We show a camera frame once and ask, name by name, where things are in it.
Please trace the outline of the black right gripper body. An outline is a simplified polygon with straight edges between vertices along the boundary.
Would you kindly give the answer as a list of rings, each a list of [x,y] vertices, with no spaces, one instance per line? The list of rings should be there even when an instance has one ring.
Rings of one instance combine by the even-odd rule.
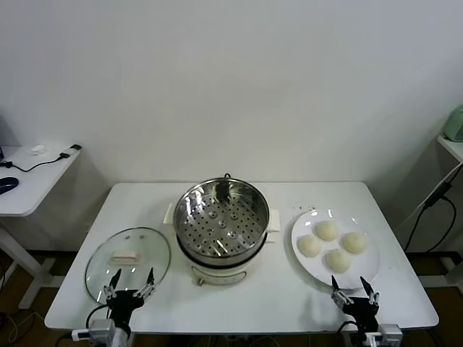
[[[378,321],[376,315],[379,304],[365,297],[349,297],[349,301],[342,306],[342,312],[351,316],[358,331],[376,332]]]

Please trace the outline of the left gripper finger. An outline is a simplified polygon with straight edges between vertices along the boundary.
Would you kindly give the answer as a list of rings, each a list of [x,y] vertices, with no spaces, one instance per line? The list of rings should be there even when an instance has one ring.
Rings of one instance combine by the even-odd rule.
[[[103,292],[106,299],[111,299],[116,296],[116,287],[117,283],[119,282],[122,270],[118,269],[117,272],[112,276],[111,280],[109,281],[108,285],[103,287]]]
[[[153,268],[150,269],[145,285],[138,289],[133,296],[141,299],[149,299],[156,290],[156,282]]]

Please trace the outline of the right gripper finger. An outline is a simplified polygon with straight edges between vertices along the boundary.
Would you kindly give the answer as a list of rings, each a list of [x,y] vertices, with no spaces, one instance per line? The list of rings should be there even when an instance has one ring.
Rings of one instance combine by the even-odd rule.
[[[373,287],[362,276],[360,277],[365,293],[368,295],[369,305],[378,306],[379,293],[373,290]]]
[[[331,298],[338,308],[344,309],[346,306],[353,305],[354,301],[342,292],[333,275],[331,276],[331,285],[333,289]]]

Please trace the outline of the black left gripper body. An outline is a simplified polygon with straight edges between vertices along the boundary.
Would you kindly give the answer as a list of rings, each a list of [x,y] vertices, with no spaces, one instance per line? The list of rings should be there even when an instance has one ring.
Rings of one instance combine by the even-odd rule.
[[[136,290],[116,291],[106,298],[106,304],[115,327],[129,327],[132,313],[143,306],[144,299]]]

